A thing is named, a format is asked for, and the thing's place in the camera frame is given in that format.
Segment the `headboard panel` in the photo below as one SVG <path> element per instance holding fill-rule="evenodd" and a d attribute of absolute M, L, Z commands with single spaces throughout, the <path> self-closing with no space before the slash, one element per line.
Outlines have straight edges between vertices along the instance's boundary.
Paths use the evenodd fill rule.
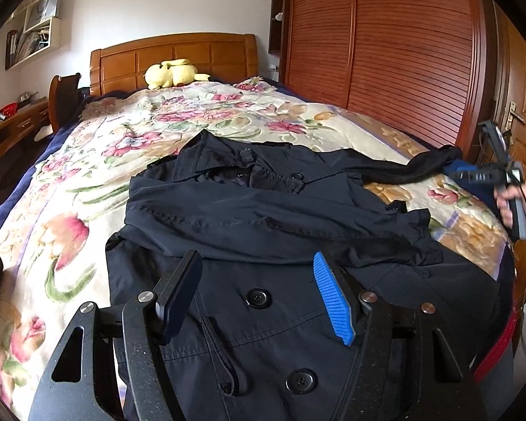
<path fill-rule="evenodd" d="M 186 58 L 200 73 L 239 82 L 258 73 L 254 35 L 180 33 L 124 42 L 94 50 L 90 59 L 90 93 L 115 89 L 133 91 L 146 86 L 148 67 L 164 60 Z"/>

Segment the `chair backrest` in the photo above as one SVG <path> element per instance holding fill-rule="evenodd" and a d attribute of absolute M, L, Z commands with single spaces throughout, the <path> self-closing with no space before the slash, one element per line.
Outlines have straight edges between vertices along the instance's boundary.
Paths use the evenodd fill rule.
<path fill-rule="evenodd" d="M 78 108 L 78 83 L 82 75 L 65 75 L 60 77 L 56 75 L 51 81 L 49 88 L 49 119 L 56 133 L 64 125 Z"/>

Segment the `black jacket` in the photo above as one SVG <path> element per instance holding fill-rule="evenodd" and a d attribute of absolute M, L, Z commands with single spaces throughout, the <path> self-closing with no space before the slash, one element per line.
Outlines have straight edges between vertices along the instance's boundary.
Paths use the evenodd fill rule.
<path fill-rule="evenodd" d="M 403 166 L 203 131 L 132 178 L 125 226 L 107 244 L 112 304 L 152 289 L 189 248 L 203 256 L 181 333 L 162 350 L 187 420 L 332 417 L 358 348 L 335 336 L 313 279 L 321 248 L 388 302 L 434 303 L 470 362 L 498 284 L 431 238 L 427 210 L 386 206 L 362 187 L 416 181 L 458 155 L 444 147 Z M 287 389 L 298 369 L 317 380 L 307 394 Z"/>

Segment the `yellow toy on shelf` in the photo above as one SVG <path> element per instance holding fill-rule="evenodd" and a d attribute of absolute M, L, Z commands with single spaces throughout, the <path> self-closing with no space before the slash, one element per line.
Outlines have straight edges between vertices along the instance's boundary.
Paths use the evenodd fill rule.
<path fill-rule="evenodd" d="M 150 90 L 209 80 L 208 74 L 197 73 L 197 68 L 189 60 L 167 60 L 148 68 L 144 74 L 144 80 Z"/>

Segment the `hand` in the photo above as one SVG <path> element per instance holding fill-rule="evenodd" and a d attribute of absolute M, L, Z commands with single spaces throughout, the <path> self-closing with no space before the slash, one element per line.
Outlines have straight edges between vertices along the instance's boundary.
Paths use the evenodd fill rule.
<path fill-rule="evenodd" d="M 526 196 L 526 183 L 522 185 L 522 191 Z M 503 223 L 509 228 L 512 227 L 512 211 L 509 208 L 508 201 L 514 198 L 520 198 L 522 200 L 526 212 L 526 204 L 524 204 L 524 199 L 522 198 L 522 193 L 520 193 L 519 187 L 510 186 L 505 191 L 502 191 L 500 193 L 495 188 L 495 199 L 497 200 L 497 207 L 501 211 Z"/>

